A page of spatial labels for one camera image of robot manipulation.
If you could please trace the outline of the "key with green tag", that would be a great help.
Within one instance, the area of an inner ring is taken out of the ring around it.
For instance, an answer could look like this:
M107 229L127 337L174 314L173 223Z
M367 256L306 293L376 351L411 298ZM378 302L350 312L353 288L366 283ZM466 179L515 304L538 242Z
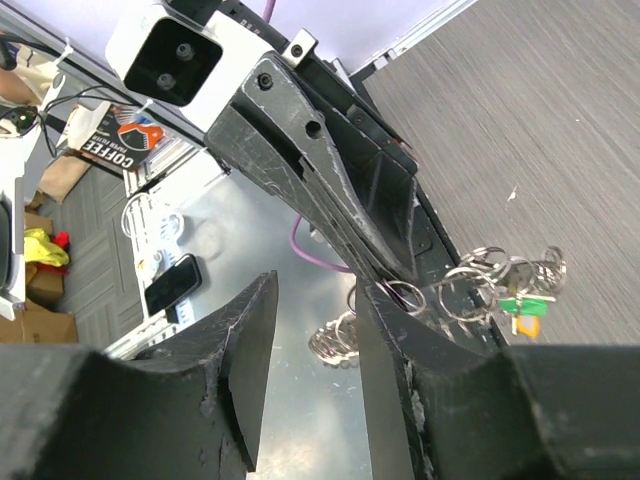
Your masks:
M498 301L499 307L513 316L546 316L548 307L556 299L549 296L524 295L516 297L501 298Z

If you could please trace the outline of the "coffee filter box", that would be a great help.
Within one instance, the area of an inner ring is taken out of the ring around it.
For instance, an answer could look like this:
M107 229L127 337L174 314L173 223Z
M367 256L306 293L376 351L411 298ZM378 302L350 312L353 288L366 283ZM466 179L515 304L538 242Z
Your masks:
M137 108L109 101L93 109L78 105L65 133L74 152L120 171L136 170L167 139L164 128Z

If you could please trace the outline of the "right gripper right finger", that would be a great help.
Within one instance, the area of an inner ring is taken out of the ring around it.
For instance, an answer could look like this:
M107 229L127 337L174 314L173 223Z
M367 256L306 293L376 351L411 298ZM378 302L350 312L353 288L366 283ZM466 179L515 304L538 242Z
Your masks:
M360 287L357 337L377 479L635 479L639 350L479 354Z

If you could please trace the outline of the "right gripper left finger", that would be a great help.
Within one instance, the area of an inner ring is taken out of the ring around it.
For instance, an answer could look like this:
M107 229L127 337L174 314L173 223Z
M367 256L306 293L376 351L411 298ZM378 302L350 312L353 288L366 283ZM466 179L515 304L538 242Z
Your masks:
M1 348L5 479L242 479L261 436L275 272L131 360Z

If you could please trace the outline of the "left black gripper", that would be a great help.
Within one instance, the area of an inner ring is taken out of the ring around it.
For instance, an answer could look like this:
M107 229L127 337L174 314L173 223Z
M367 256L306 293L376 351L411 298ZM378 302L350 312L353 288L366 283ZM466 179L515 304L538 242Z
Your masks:
M284 37L282 57L263 58L273 88L245 84L205 144L317 227L358 277L414 282L416 160L317 44L305 29Z

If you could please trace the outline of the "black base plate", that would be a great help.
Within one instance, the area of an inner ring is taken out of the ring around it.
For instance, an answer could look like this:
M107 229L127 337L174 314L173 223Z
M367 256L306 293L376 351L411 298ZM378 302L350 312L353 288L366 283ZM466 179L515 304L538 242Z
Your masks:
M357 317L379 323L397 343L429 332L465 355L499 347L489 315L447 333L444 307L423 294L427 272L454 260L441 224L421 190L417 166L395 132L315 56L264 62L281 98L269 113L291 146L275 190L319 228L361 282Z

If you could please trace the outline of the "black smartphone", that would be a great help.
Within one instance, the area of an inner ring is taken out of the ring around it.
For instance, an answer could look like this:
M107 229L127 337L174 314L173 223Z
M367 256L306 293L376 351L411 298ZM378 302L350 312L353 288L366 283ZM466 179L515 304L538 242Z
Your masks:
M202 275L197 257L183 255L144 291L149 316L176 306L202 285Z

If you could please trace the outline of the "key with yellow tag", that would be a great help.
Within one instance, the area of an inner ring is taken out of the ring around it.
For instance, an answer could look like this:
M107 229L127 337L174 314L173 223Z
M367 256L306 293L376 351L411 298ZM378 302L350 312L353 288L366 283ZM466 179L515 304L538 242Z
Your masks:
M540 332L540 319L533 315L513 316L511 319L511 330L515 336L524 335L535 339Z

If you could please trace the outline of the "metal disc with keyrings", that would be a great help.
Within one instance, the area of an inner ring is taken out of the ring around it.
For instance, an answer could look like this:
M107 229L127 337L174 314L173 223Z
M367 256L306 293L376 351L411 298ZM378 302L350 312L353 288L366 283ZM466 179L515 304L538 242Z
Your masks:
M424 319L433 313L435 325L451 338L454 325L469 334L473 325L487 326L497 314L511 321L513 315L498 305L501 298L540 295L557 300L566 279L567 262L557 246L548 246L539 259L511 256L490 246L464 255L458 266L427 287L435 295L433 306L406 282L390 281L383 288L410 315Z

